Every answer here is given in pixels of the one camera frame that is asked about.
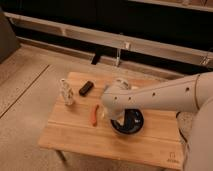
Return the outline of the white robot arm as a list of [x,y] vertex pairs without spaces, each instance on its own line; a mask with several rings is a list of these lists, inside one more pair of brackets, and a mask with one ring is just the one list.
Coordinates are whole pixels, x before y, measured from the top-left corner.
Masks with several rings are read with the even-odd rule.
[[125,109],[153,109],[195,113],[181,171],[213,171],[213,72],[130,89],[117,79],[102,94],[110,119]]

